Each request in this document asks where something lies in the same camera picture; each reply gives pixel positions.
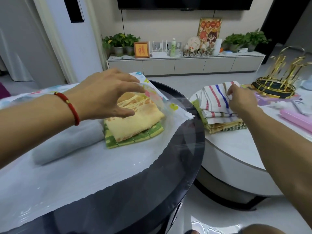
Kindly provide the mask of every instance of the hand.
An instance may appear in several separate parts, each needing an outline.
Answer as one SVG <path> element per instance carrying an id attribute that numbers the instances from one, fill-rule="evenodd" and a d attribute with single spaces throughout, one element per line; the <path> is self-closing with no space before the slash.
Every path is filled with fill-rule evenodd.
<path id="1" fill-rule="evenodd" d="M 130 117 L 135 112 L 117 106 L 117 100 L 125 92 L 144 93 L 143 87 L 135 82 L 140 81 L 118 69 L 109 69 L 89 76 L 64 94 L 75 107 L 81 121 Z"/>
<path id="2" fill-rule="evenodd" d="M 255 92 L 250 89 L 243 89 L 237 85 L 232 85 L 228 90 L 228 95 L 232 94 L 232 100 L 229 102 L 229 106 L 233 112 L 238 115 L 258 109 L 258 101 L 255 97 Z"/>

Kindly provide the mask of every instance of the cartoon character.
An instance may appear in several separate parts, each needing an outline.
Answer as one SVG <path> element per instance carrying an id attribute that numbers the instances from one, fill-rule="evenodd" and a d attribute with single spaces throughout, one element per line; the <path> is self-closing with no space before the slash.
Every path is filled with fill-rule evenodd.
<path id="1" fill-rule="evenodd" d="M 215 43 L 217 37 L 218 37 L 218 32 L 216 31 L 216 29 L 211 30 L 210 33 L 208 34 L 209 43 L 210 44 Z"/>

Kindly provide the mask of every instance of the paper towel roll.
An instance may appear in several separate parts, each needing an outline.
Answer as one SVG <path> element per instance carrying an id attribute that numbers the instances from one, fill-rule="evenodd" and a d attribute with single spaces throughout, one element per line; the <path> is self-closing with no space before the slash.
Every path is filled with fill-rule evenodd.
<path id="1" fill-rule="evenodd" d="M 214 56 L 219 55 L 221 44 L 222 44 L 222 39 L 216 39 L 216 43 L 215 43 L 214 50 L 213 50 Z"/>

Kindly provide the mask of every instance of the white towel with colored stripes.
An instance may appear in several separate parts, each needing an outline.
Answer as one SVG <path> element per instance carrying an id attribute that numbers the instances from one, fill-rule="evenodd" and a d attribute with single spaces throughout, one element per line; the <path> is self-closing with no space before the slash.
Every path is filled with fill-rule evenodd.
<path id="1" fill-rule="evenodd" d="M 240 84 L 236 81 L 205 86 L 201 94 L 198 95 L 200 97 L 200 108 L 214 113 L 229 114 L 229 117 L 234 116 L 229 107 L 229 101 L 232 97 L 227 95 L 227 91 L 232 84 L 240 87 Z"/>

